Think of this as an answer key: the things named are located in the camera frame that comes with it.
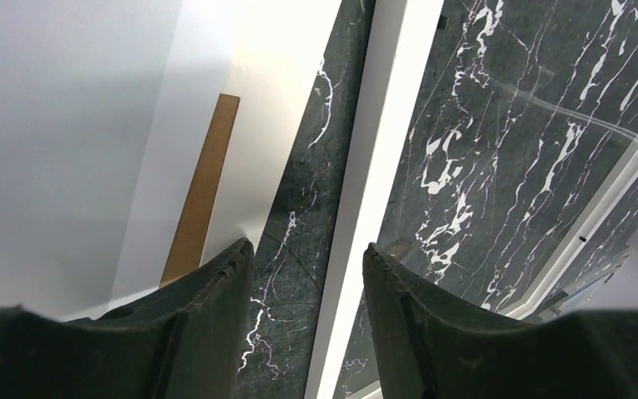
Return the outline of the clear acrylic frame sheet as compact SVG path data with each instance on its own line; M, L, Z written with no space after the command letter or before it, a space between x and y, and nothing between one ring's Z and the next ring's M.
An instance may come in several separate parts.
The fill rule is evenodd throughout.
M378 245L501 312L638 139L638 1L447 1Z

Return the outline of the brown frame backing board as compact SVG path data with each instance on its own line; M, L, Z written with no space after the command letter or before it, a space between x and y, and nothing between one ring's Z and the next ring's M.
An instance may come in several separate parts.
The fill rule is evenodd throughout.
M218 97L159 282L163 288L200 265L240 98Z

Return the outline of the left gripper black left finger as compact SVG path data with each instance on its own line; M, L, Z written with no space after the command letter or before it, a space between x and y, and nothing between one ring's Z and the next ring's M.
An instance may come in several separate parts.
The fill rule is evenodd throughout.
M97 319L0 308L0 398L230 398L247 321L253 244Z

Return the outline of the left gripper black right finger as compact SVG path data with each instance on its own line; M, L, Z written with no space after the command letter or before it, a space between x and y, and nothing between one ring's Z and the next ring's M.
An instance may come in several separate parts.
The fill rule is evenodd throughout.
M386 398L638 398L638 311L532 324L489 312L369 244L366 306Z

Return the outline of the white picture frame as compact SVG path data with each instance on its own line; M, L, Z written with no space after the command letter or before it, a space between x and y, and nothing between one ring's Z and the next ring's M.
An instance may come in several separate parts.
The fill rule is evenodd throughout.
M445 2L375 5L304 392L307 398L330 398L337 390L351 395L378 389L362 258L367 244L377 243L380 235L434 37L445 25ZM585 283L590 275L616 263L637 228L638 139L628 146L525 295L501 312L489 311L511 318L534 313L555 293Z

